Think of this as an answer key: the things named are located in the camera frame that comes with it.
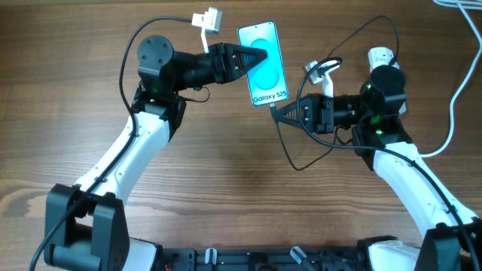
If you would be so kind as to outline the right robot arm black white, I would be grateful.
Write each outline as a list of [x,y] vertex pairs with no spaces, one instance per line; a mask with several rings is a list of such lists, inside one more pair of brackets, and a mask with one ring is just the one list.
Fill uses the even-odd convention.
[[470,254],[472,268],[481,268],[481,219],[467,209],[432,174],[400,115],[405,106],[405,76],[392,65],[371,71],[354,96],[297,95],[295,102],[272,108],[275,123],[302,129],[321,143],[320,134],[350,129],[352,140],[341,145],[361,157],[395,191],[423,235],[426,268],[459,266],[460,250]]

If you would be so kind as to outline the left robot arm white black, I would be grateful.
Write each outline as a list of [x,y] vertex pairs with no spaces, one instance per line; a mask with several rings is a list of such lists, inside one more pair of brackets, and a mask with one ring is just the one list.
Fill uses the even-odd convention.
[[174,49],[161,35],[137,51],[140,82],[124,130],[100,161],[73,185],[47,195],[45,238],[35,253],[66,270],[161,270],[163,249],[129,235],[125,205],[147,165],[180,127],[188,100],[181,91],[241,78],[267,58],[263,49],[217,43],[205,53]]

